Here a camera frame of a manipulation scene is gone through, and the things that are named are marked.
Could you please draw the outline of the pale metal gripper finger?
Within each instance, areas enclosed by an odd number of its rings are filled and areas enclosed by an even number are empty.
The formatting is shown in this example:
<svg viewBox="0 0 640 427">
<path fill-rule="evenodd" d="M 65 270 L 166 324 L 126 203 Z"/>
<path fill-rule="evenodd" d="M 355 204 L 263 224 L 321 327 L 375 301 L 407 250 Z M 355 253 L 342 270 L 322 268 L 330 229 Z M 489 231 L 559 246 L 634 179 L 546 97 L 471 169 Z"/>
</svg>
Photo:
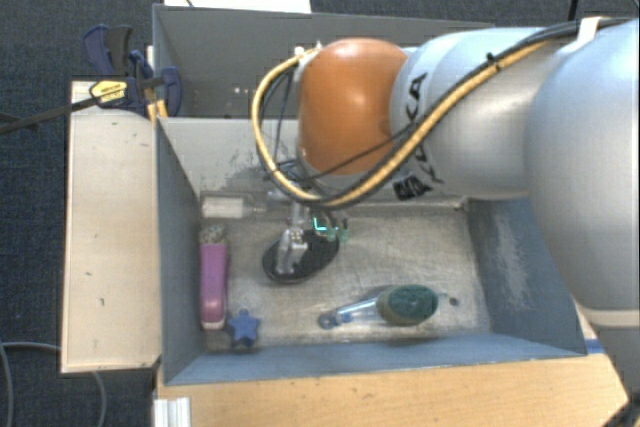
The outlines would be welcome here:
<svg viewBox="0 0 640 427">
<path fill-rule="evenodd" d="M 292 255 L 292 235 L 291 229 L 287 228 L 282 233 L 277 244 L 275 256 L 275 272 L 277 274 L 291 274 L 293 267 L 291 263 Z"/>
<path fill-rule="evenodd" d="M 308 249 L 308 244 L 305 240 L 304 232 L 293 232 L 290 236 L 290 266 L 294 267 L 299 264 L 303 258 L 305 252 Z"/>
</svg>

